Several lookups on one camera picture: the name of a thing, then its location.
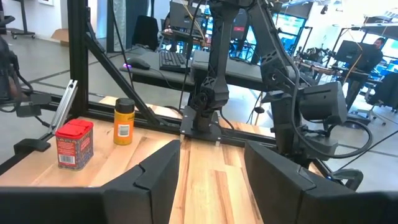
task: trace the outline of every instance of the cardboard box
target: cardboard box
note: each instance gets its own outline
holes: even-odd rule
[[[55,40],[59,40],[62,46],[69,47],[69,30],[57,29],[51,36]]]

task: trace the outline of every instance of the can label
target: can label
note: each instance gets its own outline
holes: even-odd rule
[[[76,144],[74,141],[65,142],[63,139],[57,141],[58,162],[65,166],[76,166]]]
[[[118,136],[129,137],[130,135],[130,124],[119,124],[118,125]]]

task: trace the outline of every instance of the black bottle cap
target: black bottle cap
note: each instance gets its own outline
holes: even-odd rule
[[[119,98],[116,100],[116,105],[114,109],[118,113],[122,114],[129,114],[134,112],[136,102],[134,100],[129,99],[129,98]]]

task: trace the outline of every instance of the keyboard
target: keyboard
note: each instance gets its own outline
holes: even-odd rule
[[[163,71],[185,73],[185,61],[186,59],[182,54],[175,52],[161,52],[159,54],[160,69]]]

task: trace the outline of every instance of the computer mouse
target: computer mouse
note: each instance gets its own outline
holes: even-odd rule
[[[139,69],[144,69],[144,70],[149,70],[150,65],[146,63],[143,59],[133,57],[127,59],[127,63],[132,67],[132,68],[139,68]]]

